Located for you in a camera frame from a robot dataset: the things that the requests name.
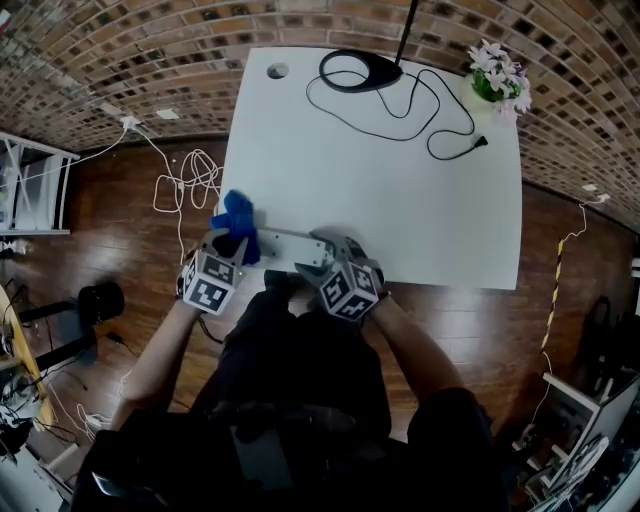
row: potted plant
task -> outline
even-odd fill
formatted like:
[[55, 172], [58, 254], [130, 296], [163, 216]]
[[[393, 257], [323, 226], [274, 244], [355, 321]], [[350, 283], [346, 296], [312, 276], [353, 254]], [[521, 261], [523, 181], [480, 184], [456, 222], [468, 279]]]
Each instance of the potted plant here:
[[517, 111], [525, 113], [531, 107], [529, 80], [498, 43], [482, 43], [480, 49], [469, 47], [472, 72], [465, 79], [462, 103], [470, 112], [497, 110], [515, 120]]

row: black shirt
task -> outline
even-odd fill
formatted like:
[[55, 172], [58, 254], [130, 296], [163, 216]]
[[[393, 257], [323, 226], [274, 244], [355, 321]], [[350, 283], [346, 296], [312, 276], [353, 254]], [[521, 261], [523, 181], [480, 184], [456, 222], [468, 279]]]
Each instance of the black shirt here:
[[[351, 420], [293, 404], [226, 403], [210, 417], [137, 411], [121, 431], [98, 434], [72, 510], [390, 499], [424, 510], [509, 510], [484, 412], [469, 391], [422, 403], [407, 444], [375, 440]], [[92, 472], [123, 497], [101, 493]]]

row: wooden floor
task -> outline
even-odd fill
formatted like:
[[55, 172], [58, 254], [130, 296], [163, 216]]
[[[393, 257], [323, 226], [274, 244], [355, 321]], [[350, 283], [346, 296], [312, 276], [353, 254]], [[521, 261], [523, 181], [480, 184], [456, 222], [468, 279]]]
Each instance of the wooden floor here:
[[[201, 147], [222, 164], [225, 143]], [[175, 146], [167, 147], [169, 160], [177, 160], [172, 164], [174, 172], [179, 172], [190, 149], [187, 145], [181, 145], [179, 151]], [[5, 279], [25, 282], [31, 300], [40, 304], [74, 296], [96, 281], [114, 279], [124, 291], [126, 311], [97, 331], [113, 331], [135, 353], [142, 351], [171, 306], [180, 257], [177, 215], [152, 208], [154, 184], [164, 172], [161, 157], [149, 148], [120, 150], [78, 165], [68, 198], [72, 235], [33, 240], [26, 257], [5, 263]], [[486, 407], [494, 432], [512, 415], [531, 414], [544, 392], [537, 376], [545, 369], [546, 360], [539, 350], [554, 286], [556, 246], [560, 237], [582, 226], [582, 214], [575, 204], [529, 186], [524, 186], [523, 192], [522, 248], [515, 291], [389, 285], [396, 300], [457, 365]], [[162, 207], [173, 206], [169, 184], [161, 187], [160, 199]], [[203, 210], [185, 205], [182, 233], [187, 248], [207, 229], [215, 197], [208, 203]], [[634, 235], [596, 214], [588, 213], [587, 218], [587, 232], [565, 245], [560, 295], [548, 344], [554, 373], [560, 375], [574, 357], [584, 315], [594, 300], [607, 295], [619, 311], [630, 304], [632, 295], [629, 268]], [[223, 337], [231, 329], [260, 287], [260, 276], [251, 274], [220, 321], [208, 321], [214, 335]], [[300, 300], [292, 310], [303, 307]], [[46, 338], [44, 328], [38, 326], [41, 341]], [[402, 439], [415, 400], [376, 329], [367, 325], [366, 335], [381, 356], [393, 435]], [[134, 362], [124, 347], [104, 337], [98, 349], [98, 360], [92, 366], [76, 363], [54, 381], [74, 417], [77, 403], [84, 404], [89, 413], [111, 415], [120, 380]], [[46, 344], [40, 344], [39, 350], [46, 350]], [[185, 410], [185, 405], [191, 404], [216, 367], [216, 353], [214, 343], [196, 326], [173, 409]], [[79, 377], [88, 389], [70, 374]], [[55, 400], [54, 405], [60, 424], [71, 428]]]

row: white table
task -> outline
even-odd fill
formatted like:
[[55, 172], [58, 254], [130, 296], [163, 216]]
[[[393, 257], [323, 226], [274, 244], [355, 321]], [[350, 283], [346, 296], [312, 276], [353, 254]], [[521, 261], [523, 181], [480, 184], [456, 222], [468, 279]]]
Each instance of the white table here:
[[[231, 126], [223, 197], [231, 189], [246, 194], [258, 227], [295, 233], [329, 227], [352, 236], [390, 281], [515, 288], [522, 216], [515, 124], [474, 114], [476, 137], [484, 135], [489, 146], [449, 162], [433, 159], [425, 147], [429, 134], [440, 128], [465, 132], [469, 121], [437, 78], [423, 74], [442, 107], [420, 137], [394, 142], [358, 133], [306, 99], [327, 52], [251, 50]], [[267, 76], [274, 63], [288, 66], [284, 78]], [[426, 66], [403, 61], [402, 67], [417, 74]], [[344, 58], [327, 71], [335, 69], [362, 67]], [[435, 71], [459, 97], [463, 79]], [[412, 85], [403, 77], [382, 90], [394, 112], [406, 111]], [[318, 81], [311, 94], [350, 122], [395, 137], [416, 133], [436, 105], [419, 86], [410, 115], [396, 120], [375, 92], [344, 94]], [[474, 140], [439, 135], [432, 150], [454, 154]]]

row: brick wall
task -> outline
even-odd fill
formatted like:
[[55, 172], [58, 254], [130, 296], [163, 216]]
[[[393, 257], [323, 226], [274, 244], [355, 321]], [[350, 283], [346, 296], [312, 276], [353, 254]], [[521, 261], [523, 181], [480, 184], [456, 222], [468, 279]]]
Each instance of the brick wall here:
[[[84, 150], [121, 133], [112, 107], [163, 137], [228, 133], [252, 46], [393, 54], [410, 0], [9, 0], [0, 126]], [[465, 74], [465, 49], [499, 41], [526, 64], [523, 176], [640, 228], [640, 9], [632, 0], [423, 1], [405, 58]], [[178, 121], [155, 110], [173, 107]]]

